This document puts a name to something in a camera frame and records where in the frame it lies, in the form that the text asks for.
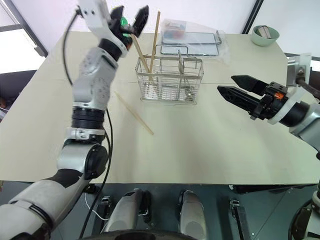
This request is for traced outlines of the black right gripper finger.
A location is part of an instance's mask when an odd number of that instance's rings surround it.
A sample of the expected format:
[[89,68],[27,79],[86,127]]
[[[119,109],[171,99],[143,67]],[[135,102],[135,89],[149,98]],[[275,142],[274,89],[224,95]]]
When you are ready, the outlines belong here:
[[263,105],[260,100],[234,86],[217,87],[220,95],[229,103],[247,111],[251,116],[260,116],[263,112]]
[[231,79],[243,90],[249,91],[259,96],[265,94],[267,83],[249,75],[232,75]]

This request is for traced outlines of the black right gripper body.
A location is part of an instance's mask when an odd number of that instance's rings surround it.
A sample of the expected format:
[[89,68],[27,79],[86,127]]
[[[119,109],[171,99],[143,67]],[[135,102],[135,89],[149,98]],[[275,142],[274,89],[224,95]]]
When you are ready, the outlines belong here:
[[269,84],[258,81],[251,92],[262,96],[253,111],[249,113],[252,120],[271,119],[288,100],[286,97],[288,88],[274,81]]

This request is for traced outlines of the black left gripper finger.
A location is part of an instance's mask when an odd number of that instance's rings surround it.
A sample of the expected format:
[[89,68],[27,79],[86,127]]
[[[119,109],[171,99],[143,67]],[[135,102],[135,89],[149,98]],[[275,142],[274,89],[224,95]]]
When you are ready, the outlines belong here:
[[124,6],[117,6],[117,7],[113,8],[110,13],[111,19],[121,21],[121,19],[123,17],[123,10],[124,10]]
[[132,25],[133,34],[135,37],[139,37],[147,24],[149,17],[149,6],[145,5],[144,7],[140,8],[135,16],[135,21]]

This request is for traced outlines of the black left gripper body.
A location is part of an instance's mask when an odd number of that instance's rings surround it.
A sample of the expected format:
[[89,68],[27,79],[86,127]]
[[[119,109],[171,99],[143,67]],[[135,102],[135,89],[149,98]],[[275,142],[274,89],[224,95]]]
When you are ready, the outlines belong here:
[[110,16],[108,21],[108,28],[117,37],[130,37],[131,35],[136,35],[136,29],[133,25],[125,24],[122,25],[122,17]]

